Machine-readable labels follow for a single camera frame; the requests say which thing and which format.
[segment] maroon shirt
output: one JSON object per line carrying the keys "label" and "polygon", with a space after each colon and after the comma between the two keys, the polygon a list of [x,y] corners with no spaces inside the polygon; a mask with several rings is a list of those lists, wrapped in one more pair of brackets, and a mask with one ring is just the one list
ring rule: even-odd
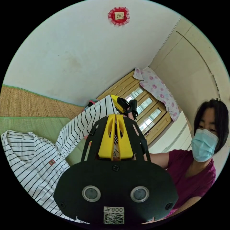
{"label": "maroon shirt", "polygon": [[179,199],[168,215],[174,213],[186,201],[203,195],[211,188],[216,179],[213,159],[207,167],[195,176],[185,178],[186,171],[193,161],[192,150],[173,150],[169,152],[167,172],[176,185]]}

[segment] black hair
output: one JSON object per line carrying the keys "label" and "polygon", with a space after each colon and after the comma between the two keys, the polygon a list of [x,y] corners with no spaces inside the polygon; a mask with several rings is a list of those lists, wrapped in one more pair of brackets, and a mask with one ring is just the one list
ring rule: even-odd
{"label": "black hair", "polygon": [[215,128],[217,131],[217,136],[219,141],[216,145],[216,149],[214,154],[221,150],[221,148],[225,145],[228,134],[229,134],[229,117],[228,117],[228,109],[227,106],[218,99],[211,99],[210,101],[203,102],[196,112],[196,117],[194,120],[194,135],[196,130],[199,127],[200,120],[207,108],[214,108],[215,111]]}

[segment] white wall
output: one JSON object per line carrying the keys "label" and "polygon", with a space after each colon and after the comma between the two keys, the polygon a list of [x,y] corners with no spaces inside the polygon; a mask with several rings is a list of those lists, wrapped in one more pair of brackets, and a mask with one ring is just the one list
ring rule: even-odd
{"label": "white wall", "polygon": [[[108,12],[124,6],[130,22]],[[135,67],[147,67],[180,15],[145,0],[88,0],[54,14],[20,46],[3,84],[85,105]]]}

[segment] red lace ornament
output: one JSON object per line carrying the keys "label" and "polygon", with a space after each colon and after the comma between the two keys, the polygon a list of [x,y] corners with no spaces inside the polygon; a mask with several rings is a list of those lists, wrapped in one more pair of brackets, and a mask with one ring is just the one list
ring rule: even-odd
{"label": "red lace ornament", "polygon": [[[115,12],[124,12],[124,18],[115,20]],[[122,26],[129,23],[129,10],[126,7],[115,7],[108,13],[108,19],[111,23],[117,26]]]}

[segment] green mat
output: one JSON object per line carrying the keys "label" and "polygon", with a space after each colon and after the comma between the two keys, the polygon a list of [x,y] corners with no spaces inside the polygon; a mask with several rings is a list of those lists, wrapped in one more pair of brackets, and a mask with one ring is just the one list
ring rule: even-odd
{"label": "green mat", "polygon": [[[0,134],[7,130],[16,132],[33,132],[55,143],[61,129],[70,121],[66,117],[0,117]],[[81,161],[85,139],[68,155],[66,161],[69,165]]]}

